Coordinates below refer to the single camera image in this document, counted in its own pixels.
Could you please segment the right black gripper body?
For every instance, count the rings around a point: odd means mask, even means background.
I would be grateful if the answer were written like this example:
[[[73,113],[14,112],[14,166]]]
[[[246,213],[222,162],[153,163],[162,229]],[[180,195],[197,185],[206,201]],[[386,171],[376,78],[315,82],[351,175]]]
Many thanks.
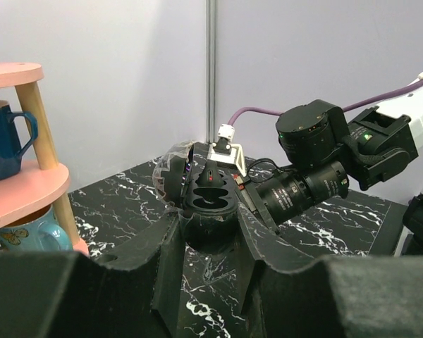
[[[278,234],[278,226],[332,197],[346,198],[349,180],[340,163],[299,171],[294,165],[275,163],[270,176],[258,180],[233,173],[237,195],[266,228]]]

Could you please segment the dark blue mug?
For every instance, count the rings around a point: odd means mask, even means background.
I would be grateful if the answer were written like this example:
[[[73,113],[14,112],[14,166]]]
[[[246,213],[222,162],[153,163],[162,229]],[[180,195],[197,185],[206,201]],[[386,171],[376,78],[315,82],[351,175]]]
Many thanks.
[[[30,124],[30,138],[20,143],[15,125],[16,118],[24,118]],[[0,100],[0,180],[17,175],[25,152],[38,138],[36,117],[28,111],[13,112],[7,101]]]

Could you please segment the black earbud charging case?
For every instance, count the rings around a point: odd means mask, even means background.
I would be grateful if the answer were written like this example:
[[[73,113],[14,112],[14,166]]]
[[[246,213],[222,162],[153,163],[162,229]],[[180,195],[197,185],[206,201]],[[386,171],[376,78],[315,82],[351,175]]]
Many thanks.
[[[194,142],[173,145],[157,162],[152,181],[159,199],[179,217],[188,246],[203,254],[222,254],[233,245],[238,199],[232,179],[207,160],[193,165]]]

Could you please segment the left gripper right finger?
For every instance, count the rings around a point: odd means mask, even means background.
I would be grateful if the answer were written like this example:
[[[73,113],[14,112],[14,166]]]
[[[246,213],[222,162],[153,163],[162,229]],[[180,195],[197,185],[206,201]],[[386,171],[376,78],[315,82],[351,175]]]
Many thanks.
[[[251,337],[423,337],[423,256],[309,256],[240,204],[235,259]]]

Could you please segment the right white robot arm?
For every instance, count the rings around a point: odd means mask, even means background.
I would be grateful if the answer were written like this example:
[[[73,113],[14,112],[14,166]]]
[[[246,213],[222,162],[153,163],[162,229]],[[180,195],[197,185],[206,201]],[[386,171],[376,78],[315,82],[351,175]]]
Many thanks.
[[[386,182],[408,167],[423,146],[423,72],[408,86],[361,101],[360,114],[321,99],[280,113],[278,142],[290,165],[263,181],[238,175],[248,208],[270,229],[335,196],[350,180],[361,190]]]

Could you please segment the teal ceramic mug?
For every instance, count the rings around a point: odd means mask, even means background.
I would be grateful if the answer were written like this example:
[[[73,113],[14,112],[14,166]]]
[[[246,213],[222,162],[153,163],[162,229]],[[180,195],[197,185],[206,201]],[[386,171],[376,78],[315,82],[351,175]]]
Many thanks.
[[[70,237],[48,205],[0,228],[0,244],[9,251],[71,251]]]

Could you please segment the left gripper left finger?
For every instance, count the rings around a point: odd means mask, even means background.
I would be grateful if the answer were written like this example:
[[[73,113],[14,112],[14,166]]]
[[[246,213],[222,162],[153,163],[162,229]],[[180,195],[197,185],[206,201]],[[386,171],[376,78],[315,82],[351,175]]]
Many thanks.
[[[0,251],[0,337],[174,337],[182,270],[174,212],[96,259]]]

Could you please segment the black marbled table mat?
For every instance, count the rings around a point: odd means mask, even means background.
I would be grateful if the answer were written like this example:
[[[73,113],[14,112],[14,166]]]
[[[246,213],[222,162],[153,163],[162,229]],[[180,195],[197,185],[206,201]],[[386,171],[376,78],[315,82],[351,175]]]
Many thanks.
[[[149,176],[154,161],[70,193],[80,236],[91,256],[128,241],[164,212]],[[281,225],[282,237],[299,250],[324,254],[367,255],[391,207],[389,201],[357,192],[330,199]],[[233,252],[210,256],[185,250],[177,335],[246,337],[238,311]]]

